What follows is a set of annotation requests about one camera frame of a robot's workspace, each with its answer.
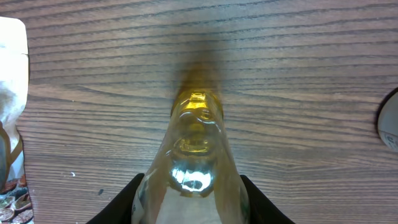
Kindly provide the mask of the white jar green lid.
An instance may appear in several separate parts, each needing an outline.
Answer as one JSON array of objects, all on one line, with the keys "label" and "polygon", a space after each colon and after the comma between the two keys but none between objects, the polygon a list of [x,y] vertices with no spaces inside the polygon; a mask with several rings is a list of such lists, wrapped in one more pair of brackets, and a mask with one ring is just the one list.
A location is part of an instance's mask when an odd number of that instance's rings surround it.
[{"label": "white jar green lid", "polygon": [[377,115],[377,130],[381,140],[397,152],[397,88],[383,100]]}]

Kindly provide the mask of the yellow liquid bottle grey cap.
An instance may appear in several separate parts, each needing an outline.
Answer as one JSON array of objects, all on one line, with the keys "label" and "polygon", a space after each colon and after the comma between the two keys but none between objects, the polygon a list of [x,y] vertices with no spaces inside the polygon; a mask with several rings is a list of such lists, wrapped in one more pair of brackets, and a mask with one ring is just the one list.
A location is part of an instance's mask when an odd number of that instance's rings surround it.
[{"label": "yellow liquid bottle grey cap", "polygon": [[132,224],[249,223],[249,213],[220,101],[211,90],[182,92],[160,149],[136,190]]}]

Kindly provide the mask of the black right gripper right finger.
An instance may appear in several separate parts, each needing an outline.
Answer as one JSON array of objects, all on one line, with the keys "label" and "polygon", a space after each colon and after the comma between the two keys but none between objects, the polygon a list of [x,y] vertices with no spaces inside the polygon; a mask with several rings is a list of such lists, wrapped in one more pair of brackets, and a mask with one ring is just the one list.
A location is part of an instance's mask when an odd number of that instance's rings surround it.
[{"label": "black right gripper right finger", "polygon": [[241,175],[250,202],[250,224],[295,224],[245,175]]}]

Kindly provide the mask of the beige brown snack pouch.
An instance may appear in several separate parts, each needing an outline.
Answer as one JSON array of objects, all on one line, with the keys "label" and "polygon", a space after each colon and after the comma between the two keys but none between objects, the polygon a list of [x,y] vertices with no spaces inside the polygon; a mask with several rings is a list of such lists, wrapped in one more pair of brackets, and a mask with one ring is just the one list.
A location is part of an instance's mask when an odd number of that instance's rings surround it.
[{"label": "beige brown snack pouch", "polygon": [[34,211],[16,124],[27,103],[29,50],[25,24],[1,18],[1,223],[33,224]]}]

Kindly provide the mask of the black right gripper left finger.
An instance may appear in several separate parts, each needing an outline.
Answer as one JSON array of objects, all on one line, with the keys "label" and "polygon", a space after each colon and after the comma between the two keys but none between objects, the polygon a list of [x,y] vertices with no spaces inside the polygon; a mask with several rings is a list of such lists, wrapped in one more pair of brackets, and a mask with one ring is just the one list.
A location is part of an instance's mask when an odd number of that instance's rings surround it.
[{"label": "black right gripper left finger", "polygon": [[131,224],[132,203],[136,190],[144,178],[137,174],[115,198],[87,224]]}]

